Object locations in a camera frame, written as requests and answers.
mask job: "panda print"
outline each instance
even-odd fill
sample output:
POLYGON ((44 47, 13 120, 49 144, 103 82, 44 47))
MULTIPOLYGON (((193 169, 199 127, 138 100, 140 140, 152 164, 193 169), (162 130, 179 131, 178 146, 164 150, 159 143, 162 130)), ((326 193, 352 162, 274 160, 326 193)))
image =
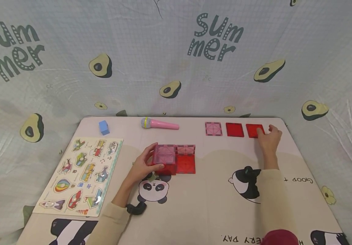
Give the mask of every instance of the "panda print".
POLYGON ((170 181, 170 178, 170 175, 156 177, 153 173, 149 173, 139 183, 138 201, 157 201, 160 204, 164 204, 168 199, 166 195, 169 190, 168 181, 170 181))
POLYGON ((349 245, 344 233, 331 233, 321 230, 311 232, 311 241, 314 245, 349 245))
POLYGON ((55 219, 51 234, 57 236, 49 245, 85 245, 97 221, 55 219))
POLYGON ((256 186, 256 179, 260 171, 260 169, 252 169, 251 166, 246 166, 244 169, 235 171, 228 181, 233 184, 243 198, 253 203, 260 203, 257 201, 259 191, 256 186))

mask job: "wooden puzzle board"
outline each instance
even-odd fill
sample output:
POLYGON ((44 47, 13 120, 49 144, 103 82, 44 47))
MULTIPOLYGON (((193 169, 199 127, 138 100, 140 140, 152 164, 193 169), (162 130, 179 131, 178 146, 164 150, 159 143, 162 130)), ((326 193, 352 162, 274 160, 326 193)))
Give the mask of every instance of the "wooden puzzle board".
MULTIPOLYGON (((267 131, 269 124, 273 124, 283 132, 277 156, 289 191, 300 245, 323 244, 320 242, 313 244, 312 239, 315 236, 320 236, 318 239, 323 236, 327 241, 333 240, 332 245, 341 245, 336 242, 335 237, 336 233, 342 231, 281 119, 154 118, 180 124, 178 131, 143 129, 140 127, 140 119, 88 117, 81 121, 75 132, 74 138, 101 137, 98 122, 106 120, 110 134, 105 138, 124 139, 105 203, 113 199, 132 162, 152 142, 196 145, 196 174, 177 174, 165 181, 152 180, 152 185, 163 184, 166 193, 145 192, 143 188, 139 188, 141 185, 137 185, 130 202, 136 205, 140 196, 146 199, 147 209, 141 216, 132 216, 119 244, 261 243, 264 234, 260 230, 260 197, 254 192, 250 193, 248 185, 240 184, 235 172, 243 171, 247 166, 253 170, 261 169, 263 166, 257 140, 248 137, 246 125, 261 124, 267 131), (217 125, 206 132, 206 122, 220 123, 221 132, 218 131, 217 125), (244 137, 240 137, 240 132, 235 130, 240 126, 227 127, 226 123, 242 124, 244 137), (228 136, 227 128, 233 136, 228 136)), ((57 240, 59 245, 66 245, 74 237, 75 240, 83 238, 86 240, 95 225, 95 222, 87 221, 98 220, 97 217, 78 217, 77 220, 81 221, 64 219, 77 219, 77 217, 33 214, 18 245, 38 244, 37 241, 47 245, 53 240, 57 240), (90 228, 81 233, 83 226, 90 228), (79 235, 75 235, 77 230, 80 230, 79 235)))
POLYGON ((33 212, 98 217, 122 142, 73 138, 33 212))

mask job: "sleeve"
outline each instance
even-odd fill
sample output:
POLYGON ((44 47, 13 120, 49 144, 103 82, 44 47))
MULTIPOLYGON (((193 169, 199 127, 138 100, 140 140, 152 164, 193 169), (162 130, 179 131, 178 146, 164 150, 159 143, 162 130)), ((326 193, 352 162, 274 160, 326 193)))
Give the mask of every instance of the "sleeve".
POLYGON ((109 203, 86 245, 116 245, 129 220, 126 208, 109 203))
POLYGON ((278 169, 262 170, 258 177, 261 219, 264 234, 288 230, 297 235, 284 178, 278 169))

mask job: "blue foam block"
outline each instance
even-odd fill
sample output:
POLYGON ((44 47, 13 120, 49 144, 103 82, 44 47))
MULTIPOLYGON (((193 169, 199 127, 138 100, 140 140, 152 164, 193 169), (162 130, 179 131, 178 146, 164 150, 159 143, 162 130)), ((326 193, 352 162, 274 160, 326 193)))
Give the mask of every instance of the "blue foam block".
POLYGON ((109 128, 108 128, 108 124, 106 123, 106 121, 99 122, 99 126, 100 126, 101 134, 107 135, 110 133, 109 128))

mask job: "toy microphone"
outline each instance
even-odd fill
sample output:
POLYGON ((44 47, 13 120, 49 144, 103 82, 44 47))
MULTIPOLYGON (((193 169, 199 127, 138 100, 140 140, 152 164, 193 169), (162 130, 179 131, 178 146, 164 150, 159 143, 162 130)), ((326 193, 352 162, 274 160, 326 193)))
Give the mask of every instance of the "toy microphone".
POLYGON ((142 120, 140 120, 140 125, 142 125, 142 127, 145 129, 152 128, 152 127, 163 128, 163 129, 179 129, 178 124, 171 124, 164 121, 157 121, 148 117, 142 118, 142 120))

